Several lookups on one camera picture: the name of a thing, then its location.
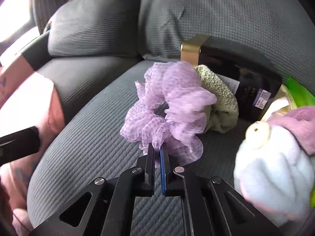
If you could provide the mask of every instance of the white label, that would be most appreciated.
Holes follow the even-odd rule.
[[[259,89],[256,99],[255,99],[255,107],[258,107],[260,109],[264,109],[265,105],[268,102],[268,99],[270,98],[271,93],[266,91],[266,90],[262,90]]]
[[[217,76],[221,79],[222,82],[226,84],[226,86],[230,89],[230,91],[232,91],[233,95],[235,96],[235,93],[240,82],[229,77],[226,77],[224,75],[217,74]]]

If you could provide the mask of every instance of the blue gripper pad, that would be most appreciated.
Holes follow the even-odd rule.
[[[161,187],[162,187],[162,194],[166,194],[166,180],[165,180],[165,164],[164,164],[164,157],[163,151],[160,149],[160,169],[161,169]]]

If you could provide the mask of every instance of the bright window light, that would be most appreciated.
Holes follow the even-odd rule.
[[[29,0],[5,0],[0,6],[0,42],[30,20]]]
[[[22,35],[15,41],[7,50],[0,56],[1,64],[6,67],[9,66],[15,59],[15,55],[23,49],[27,44],[39,36],[38,27],[34,27]]]

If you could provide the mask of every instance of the green object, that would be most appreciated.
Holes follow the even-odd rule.
[[[311,192],[310,206],[315,207],[315,188]]]
[[[315,106],[315,97],[292,77],[289,77],[286,87],[292,95],[297,107]]]
[[[217,97],[217,102],[206,106],[203,111],[207,116],[204,132],[213,130],[225,133],[237,124],[238,105],[236,97],[207,66],[199,65],[195,67],[195,70],[201,78],[201,86]]]

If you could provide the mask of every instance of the window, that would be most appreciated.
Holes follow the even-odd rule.
[[[9,65],[25,45],[39,36],[31,0],[5,0],[0,6],[0,62]]]

